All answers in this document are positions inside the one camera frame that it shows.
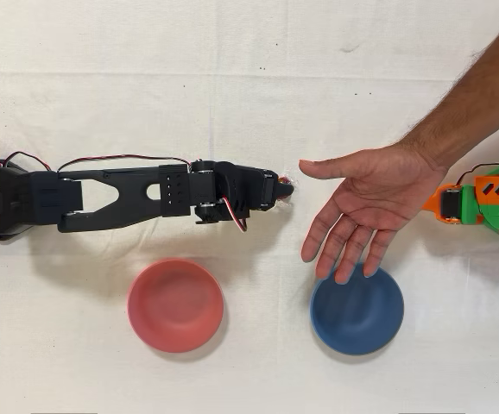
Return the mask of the person's bare hand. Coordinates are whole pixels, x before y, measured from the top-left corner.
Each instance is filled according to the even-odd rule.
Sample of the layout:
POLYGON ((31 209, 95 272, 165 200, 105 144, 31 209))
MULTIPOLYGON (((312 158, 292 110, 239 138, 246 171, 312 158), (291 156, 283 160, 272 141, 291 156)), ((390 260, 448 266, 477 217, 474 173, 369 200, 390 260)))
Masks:
POLYGON ((301 249, 319 279, 349 281, 358 264, 374 275, 398 231, 420 212, 448 172, 416 149, 393 144, 329 160, 301 160, 313 179, 340 184, 313 219, 301 249))

